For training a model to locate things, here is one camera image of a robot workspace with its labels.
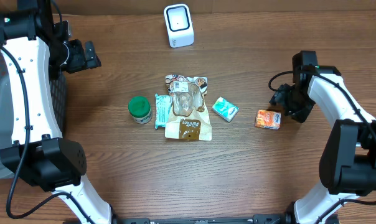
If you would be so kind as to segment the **teal tissue pack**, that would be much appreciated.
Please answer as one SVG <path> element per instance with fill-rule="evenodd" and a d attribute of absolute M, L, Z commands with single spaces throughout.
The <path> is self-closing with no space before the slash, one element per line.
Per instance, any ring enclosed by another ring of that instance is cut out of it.
<path fill-rule="evenodd" d="M 216 102 L 213 104 L 212 109 L 224 120 L 231 122 L 231 120 L 238 113 L 239 108 L 227 101 L 223 97 L 219 97 Z"/>

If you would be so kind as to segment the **teal wipes packet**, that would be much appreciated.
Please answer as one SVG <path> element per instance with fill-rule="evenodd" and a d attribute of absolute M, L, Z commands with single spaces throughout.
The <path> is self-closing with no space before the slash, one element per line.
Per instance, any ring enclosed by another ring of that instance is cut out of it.
<path fill-rule="evenodd" d="M 172 105 L 172 97 L 169 95 L 158 95 L 155 94 L 155 101 L 156 101 L 156 120 L 154 127 L 155 129 L 158 128 L 165 128 L 166 123 L 169 119 L 169 113 L 171 110 Z"/>

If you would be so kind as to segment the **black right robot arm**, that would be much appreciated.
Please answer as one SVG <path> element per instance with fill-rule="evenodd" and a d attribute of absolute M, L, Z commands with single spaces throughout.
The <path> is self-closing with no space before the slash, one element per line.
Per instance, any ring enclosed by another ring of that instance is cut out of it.
<path fill-rule="evenodd" d="M 347 203 L 376 205 L 363 197 L 376 191 L 376 118 L 349 93 L 335 66 L 319 65 L 314 51 L 292 58 L 293 84 L 274 90 L 271 105 L 303 123 L 314 105 L 331 125 L 319 161 L 319 182 L 282 214 L 254 215 L 254 223 L 338 223 Z"/>

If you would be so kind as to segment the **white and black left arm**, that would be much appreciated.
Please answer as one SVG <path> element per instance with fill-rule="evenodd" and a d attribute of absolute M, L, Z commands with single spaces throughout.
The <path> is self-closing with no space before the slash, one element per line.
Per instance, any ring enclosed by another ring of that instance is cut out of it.
<path fill-rule="evenodd" d="M 50 84 L 64 73 L 101 65 L 92 42 L 72 39 L 51 0 L 19 1 L 17 10 L 0 13 L 0 51 L 11 84 L 13 130 L 10 147 L 0 150 L 1 163 L 16 180 L 60 198 L 80 223 L 117 223 L 113 207 L 87 177 L 83 147 L 63 138 Z"/>

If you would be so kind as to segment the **clear brown bread bag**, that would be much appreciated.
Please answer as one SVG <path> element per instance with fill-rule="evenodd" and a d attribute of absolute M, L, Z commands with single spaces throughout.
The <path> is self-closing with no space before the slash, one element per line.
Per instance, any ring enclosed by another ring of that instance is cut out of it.
<path fill-rule="evenodd" d="M 205 96 L 208 89 L 206 77 L 167 75 L 165 83 L 172 98 L 165 137 L 195 141 L 210 141 L 212 126 Z"/>

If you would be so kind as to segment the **orange tissue pack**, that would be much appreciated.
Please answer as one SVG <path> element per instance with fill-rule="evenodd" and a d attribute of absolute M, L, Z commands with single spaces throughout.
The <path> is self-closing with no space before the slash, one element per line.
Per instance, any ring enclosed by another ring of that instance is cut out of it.
<path fill-rule="evenodd" d="M 269 110 L 258 110 L 255 117 L 255 126 L 277 130 L 281 126 L 281 113 Z"/>

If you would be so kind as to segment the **green lid jar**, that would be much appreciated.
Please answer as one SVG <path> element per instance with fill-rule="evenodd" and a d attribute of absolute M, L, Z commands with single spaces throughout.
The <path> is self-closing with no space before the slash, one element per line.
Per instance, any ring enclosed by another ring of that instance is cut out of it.
<path fill-rule="evenodd" d="M 132 118 L 139 124 L 146 124 L 152 118 L 150 102 L 143 96 L 135 96 L 128 103 L 128 111 Z"/>

